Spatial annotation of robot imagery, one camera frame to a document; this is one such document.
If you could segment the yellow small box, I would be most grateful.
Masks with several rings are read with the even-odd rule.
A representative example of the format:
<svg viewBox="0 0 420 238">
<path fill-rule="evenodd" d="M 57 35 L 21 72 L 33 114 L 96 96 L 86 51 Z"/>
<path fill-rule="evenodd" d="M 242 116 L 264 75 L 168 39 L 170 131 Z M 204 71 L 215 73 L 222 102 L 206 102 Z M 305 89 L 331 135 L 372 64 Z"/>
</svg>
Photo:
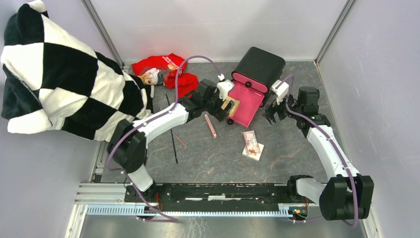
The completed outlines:
<svg viewBox="0 0 420 238">
<path fill-rule="evenodd" d="M 232 117 L 239 108 L 240 101 L 227 98 L 221 105 L 221 113 L 223 118 Z"/>
</svg>

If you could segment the black pink drawer organizer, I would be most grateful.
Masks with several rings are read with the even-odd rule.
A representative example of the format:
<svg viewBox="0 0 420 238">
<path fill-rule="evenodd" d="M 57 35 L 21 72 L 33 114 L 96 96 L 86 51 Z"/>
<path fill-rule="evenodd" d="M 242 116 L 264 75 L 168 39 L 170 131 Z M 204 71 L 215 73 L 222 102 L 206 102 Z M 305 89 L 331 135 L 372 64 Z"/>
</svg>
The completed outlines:
<svg viewBox="0 0 420 238">
<path fill-rule="evenodd" d="M 228 96 L 235 100 L 236 111 L 227 117 L 227 123 L 246 128 L 257 110 L 270 97 L 270 88 L 280 78 L 286 65 L 284 58 L 257 47 L 250 47 L 231 76 L 234 88 Z"/>
</svg>

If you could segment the pink makeup package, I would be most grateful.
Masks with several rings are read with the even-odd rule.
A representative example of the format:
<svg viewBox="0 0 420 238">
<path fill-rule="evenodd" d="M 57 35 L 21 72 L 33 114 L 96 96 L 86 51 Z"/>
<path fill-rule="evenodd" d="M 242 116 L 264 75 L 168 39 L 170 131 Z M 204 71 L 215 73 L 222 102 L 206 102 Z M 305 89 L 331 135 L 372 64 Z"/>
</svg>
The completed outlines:
<svg viewBox="0 0 420 238">
<path fill-rule="evenodd" d="M 259 153 L 260 148 L 255 132 L 250 130 L 242 132 L 241 134 L 243 136 L 244 148 L 247 148 L 247 152 Z"/>
</svg>

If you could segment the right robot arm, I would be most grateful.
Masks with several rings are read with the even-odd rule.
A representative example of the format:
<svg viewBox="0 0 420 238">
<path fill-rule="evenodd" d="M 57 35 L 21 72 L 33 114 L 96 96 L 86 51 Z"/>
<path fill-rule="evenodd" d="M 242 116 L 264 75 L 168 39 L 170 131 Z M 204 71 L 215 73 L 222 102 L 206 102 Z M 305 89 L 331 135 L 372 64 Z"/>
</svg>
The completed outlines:
<svg viewBox="0 0 420 238">
<path fill-rule="evenodd" d="M 289 85 L 283 84 L 273 86 L 271 92 L 276 99 L 266 108 L 264 117 L 269 122 L 276 121 L 275 115 L 280 120 L 294 119 L 315 149 L 328 177 L 328 182 L 323 184 L 312 176 L 291 176 L 287 182 L 287 198 L 299 202 L 305 197 L 315 202 L 328 221 L 366 219 L 373 196 L 373 179 L 361 175 L 338 145 L 330 121 L 319 113 L 319 90 L 301 87 L 298 97 L 294 98 Z"/>
</svg>

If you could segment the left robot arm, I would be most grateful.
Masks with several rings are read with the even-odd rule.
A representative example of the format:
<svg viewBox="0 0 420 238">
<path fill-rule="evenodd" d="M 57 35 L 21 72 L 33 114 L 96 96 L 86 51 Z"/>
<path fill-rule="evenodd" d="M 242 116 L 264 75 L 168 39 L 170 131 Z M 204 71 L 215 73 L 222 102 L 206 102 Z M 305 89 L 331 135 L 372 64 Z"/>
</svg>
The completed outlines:
<svg viewBox="0 0 420 238">
<path fill-rule="evenodd" d="M 224 121 L 233 107 L 226 106 L 227 96 L 234 89 L 230 80 L 214 83 L 203 79 L 196 90 L 177 99 L 166 109 L 141 120 L 120 121 L 108 144 L 108 158 L 117 162 L 137 188 L 137 196 L 150 202 L 156 195 L 154 180 L 146 170 L 148 144 L 176 126 L 186 124 L 203 112 Z"/>
</svg>

